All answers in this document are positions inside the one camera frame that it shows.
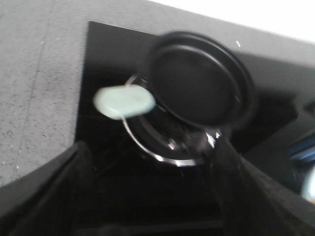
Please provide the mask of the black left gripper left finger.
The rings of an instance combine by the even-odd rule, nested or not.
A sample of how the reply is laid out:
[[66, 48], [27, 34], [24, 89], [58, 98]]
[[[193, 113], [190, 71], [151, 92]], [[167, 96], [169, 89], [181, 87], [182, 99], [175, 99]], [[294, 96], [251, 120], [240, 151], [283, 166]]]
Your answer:
[[92, 155], [77, 142], [33, 172], [0, 188], [2, 236], [72, 236]]

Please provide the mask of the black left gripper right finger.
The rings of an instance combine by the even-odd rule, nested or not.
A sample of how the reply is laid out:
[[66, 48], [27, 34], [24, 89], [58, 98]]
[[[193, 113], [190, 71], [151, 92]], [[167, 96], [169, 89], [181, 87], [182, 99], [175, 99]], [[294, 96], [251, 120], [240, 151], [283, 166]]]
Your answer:
[[224, 136], [206, 160], [225, 236], [313, 236], [315, 206], [240, 155]]

